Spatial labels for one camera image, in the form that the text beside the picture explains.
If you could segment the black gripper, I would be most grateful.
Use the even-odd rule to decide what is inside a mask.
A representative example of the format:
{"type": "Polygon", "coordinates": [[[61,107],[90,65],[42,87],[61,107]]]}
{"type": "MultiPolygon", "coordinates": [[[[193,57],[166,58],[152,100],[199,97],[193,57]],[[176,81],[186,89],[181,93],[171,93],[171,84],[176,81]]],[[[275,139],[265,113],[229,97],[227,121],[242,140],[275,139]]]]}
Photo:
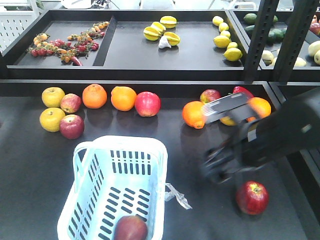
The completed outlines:
{"type": "Polygon", "coordinates": [[[249,152],[249,128],[260,120],[258,113],[249,105],[245,93],[233,93],[204,104],[201,113],[206,124],[229,117],[236,123],[233,135],[221,148],[210,150],[202,163],[205,178],[222,184],[236,172],[253,171],[265,165],[254,153],[249,152]]]}

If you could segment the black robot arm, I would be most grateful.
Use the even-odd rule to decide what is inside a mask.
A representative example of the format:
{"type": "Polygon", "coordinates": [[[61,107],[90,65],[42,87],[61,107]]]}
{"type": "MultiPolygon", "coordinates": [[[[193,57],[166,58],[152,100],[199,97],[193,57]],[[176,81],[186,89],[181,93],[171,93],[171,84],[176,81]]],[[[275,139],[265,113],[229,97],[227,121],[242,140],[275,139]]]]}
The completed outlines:
{"type": "Polygon", "coordinates": [[[206,123],[230,117],[232,136],[210,149],[202,163],[206,177],[223,183],[234,175],[253,172],[265,164],[303,149],[320,146],[320,89],[314,88],[285,101],[260,118],[245,93],[234,93],[201,107],[206,123]]]}

